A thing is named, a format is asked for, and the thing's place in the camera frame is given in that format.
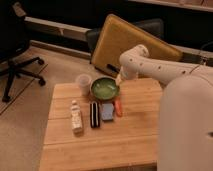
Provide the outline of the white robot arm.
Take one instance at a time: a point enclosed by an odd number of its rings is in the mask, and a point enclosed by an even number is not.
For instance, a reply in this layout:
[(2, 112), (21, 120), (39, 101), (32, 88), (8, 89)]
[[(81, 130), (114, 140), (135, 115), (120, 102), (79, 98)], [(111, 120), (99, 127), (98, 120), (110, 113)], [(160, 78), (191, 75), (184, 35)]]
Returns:
[(213, 67), (156, 60), (137, 45), (120, 55), (118, 83), (151, 77), (160, 100), (157, 171), (213, 171)]

